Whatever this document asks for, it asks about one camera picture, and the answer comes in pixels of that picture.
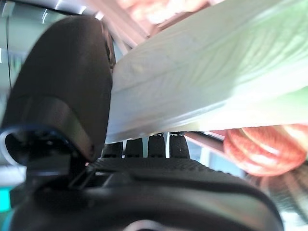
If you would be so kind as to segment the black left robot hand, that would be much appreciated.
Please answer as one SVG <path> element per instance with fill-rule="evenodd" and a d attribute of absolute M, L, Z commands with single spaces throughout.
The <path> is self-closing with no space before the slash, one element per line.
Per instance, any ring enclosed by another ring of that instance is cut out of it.
<path fill-rule="evenodd" d="M 112 50 L 99 21 L 70 16 L 38 39 L 11 89 L 0 127 L 9 163 L 4 231 L 282 231 L 274 203 L 244 180 L 189 157 L 181 133 L 105 144 Z"/>

